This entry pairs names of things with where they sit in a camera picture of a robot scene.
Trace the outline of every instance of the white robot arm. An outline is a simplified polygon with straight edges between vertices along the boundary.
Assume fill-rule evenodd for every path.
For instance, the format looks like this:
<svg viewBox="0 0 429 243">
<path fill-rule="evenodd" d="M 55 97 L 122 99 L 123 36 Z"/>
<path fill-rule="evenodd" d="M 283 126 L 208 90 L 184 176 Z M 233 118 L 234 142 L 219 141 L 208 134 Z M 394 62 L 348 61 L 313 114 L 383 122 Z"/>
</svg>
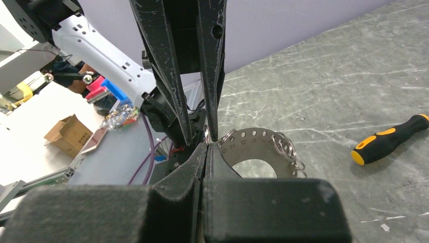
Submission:
<svg viewBox="0 0 429 243">
<path fill-rule="evenodd" d="M 57 47 L 78 56 L 103 77 L 114 82 L 135 106 L 143 104 L 142 94 L 150 94 L 156 87 L 153 73 L 106 40 L 85 16 L 72 15 L 60 22 L 60 25 L 58 30 L 52 30 Z"/>
</svg>

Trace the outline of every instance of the screw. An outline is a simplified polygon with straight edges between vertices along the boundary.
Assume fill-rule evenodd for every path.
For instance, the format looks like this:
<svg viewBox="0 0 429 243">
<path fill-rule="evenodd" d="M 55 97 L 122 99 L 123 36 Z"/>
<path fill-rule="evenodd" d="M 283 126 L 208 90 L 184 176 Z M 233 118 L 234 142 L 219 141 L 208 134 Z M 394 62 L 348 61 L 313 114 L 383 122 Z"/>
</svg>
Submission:
<svg viewBox="0 0 429 243">
<path fill-rule="evenodd" d="M 83 77 L 83 82 L 87 85 L 90 85 L 93 81 L 93 77 L 91 75 L 87 74 Z"/>
<path fill-rule="evenodd" d="M 54 76 L 50 73 L 47 75 L 47 78 L 49 82 L 54 80 Z"/>
</svg>

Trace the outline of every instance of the metal frame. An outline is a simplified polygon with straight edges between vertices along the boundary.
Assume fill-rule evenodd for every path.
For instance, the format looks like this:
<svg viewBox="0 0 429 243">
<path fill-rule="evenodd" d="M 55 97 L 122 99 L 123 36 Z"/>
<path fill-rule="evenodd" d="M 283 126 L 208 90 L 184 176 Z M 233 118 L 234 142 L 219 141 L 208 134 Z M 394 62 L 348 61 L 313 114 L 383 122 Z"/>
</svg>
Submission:
<svg viewBox="0 0 429 243">
<path fill-rule="evenodd" d="M 58 184 L 67 183 L 74 174 L 74 169 L 64 168 L 60 171 L 43 176 L 34 181 L 25 183 L 24 181 L 17 181 L 4 187 L 6 190 L 1 190 L 0 194 L 0 212 L 6 205 L 13 199 L 24 196 L 29 190 L 39 186 L 54 186 Z M 9 220 L 15 210 L 0 214 L 0 227 L 4 227 L 7 220 Z"/>
</svg>

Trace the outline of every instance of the yellow object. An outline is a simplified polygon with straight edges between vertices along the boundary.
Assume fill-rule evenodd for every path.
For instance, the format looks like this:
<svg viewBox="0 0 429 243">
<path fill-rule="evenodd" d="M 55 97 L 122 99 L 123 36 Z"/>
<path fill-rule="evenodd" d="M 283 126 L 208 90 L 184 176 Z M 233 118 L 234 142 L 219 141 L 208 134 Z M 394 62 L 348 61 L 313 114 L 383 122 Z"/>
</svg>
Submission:
<svg viewBox="0 0 429 243">
<path fill-rule="evenodd" d="M 363 161 L 363 158 L 360 154 L 358 154 L 356 151 L 352 150 L 352 159 L 360 166 L 364 165 L 365 162 Z"/>
<path fill-rule="evenodd" d="M 365 140 L 363 140 L 360 144 L 356 146 L 356 149 L 362 149 L 364 148 L 368 143 L 374 141 L 377 137 L 375 135 L 372 135 L 371 137 L 367 137 Z"/>
<path fill-rule="evenodd" d="M 392 133 L 394 133 L 396 131 L 396 129 L 395 128 L 389 128 L 389 129 L 387 129 L 386 131 L 383 131 L 383 132 L 379 132 L 379 133 L 376 133 L 377 135 L 387 135 L 387 134 L 392 134 Z"/>
<path fill-rule="evenodd" d="M 1 94 L 0 94 L 0 107 L 4 107 L 9 111 L 12 111 L 17 108 L 14 103 L 12 103 L 10 100 L 3 97 L 3 95 Z"/>
<path fill-rule="evenodd" d="M 20 82 L 16 87 L 22 92 L 22 99 L 15 102 L 15 105 L 20 105 L 22 103 L 25 103 L 27 100 L 31 99 L 33 97 L 33 91 L 31 91 L 30 87 L 25 84 L 24 82 Z"/>
<path fill-rule="evenodd" d="M 419 114 L 421 116 L 423 116 L 424 118 L 426 118 L 426 120 L 429 120 L 429 116 L 425 115 L 425 114 Z"/>
</svg>

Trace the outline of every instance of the black screwdriver handle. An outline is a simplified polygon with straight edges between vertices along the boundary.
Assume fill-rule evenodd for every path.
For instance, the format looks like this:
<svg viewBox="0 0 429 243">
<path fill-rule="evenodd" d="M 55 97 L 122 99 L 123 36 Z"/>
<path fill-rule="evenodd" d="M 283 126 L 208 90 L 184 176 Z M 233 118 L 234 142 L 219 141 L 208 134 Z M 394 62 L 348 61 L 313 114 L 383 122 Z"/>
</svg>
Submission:
<svg viewBox="0 0 429 243">
<path fill-rule="evenodd" d="M 376 133 L 360 142 L 351 152 L 353 160 L 363 166 L 391 154 L 415 133 L 429 127 L 429 117 L 414 115 L 406 123 Z"/>
</svg>

